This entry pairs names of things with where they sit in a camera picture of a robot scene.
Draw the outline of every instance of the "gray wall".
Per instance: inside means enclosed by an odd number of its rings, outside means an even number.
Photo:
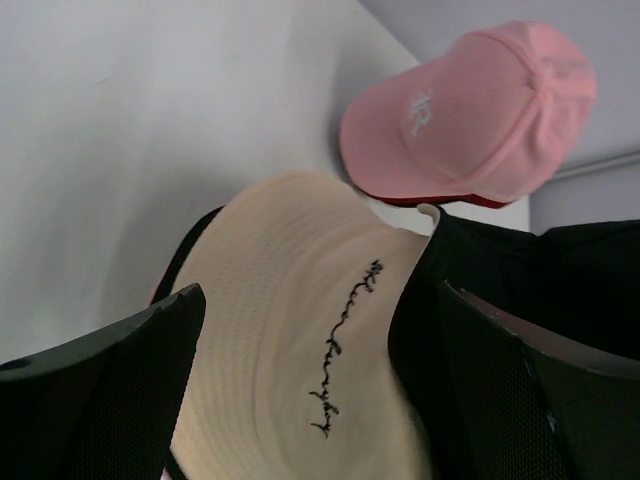
[[[640,219],[640,164],[550,182],[531,196],[531,231]]]

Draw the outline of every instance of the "cap visor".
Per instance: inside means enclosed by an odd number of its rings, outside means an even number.
[[[308,172],[252,185],[213,215],[181,245],[170,282],[174,291],[199,283],[208,304],[171,450],[190,479],[290,478],[273,454],[278,443],[260,439],[267,427],[254,417],[267,392],[255,386],[266,381],[258,372],[271,368],[260,361],[263,344],[281,332],[274,304],[323,235],[387,226],[352,188]]]
[[[340,126],[342,160],[354,185],[373,198],[403,204],[449,200],[470,193],[431,180],[409,156],[400,133],[407,93],[433,65],[421,65],[371,87],[344,114]]]

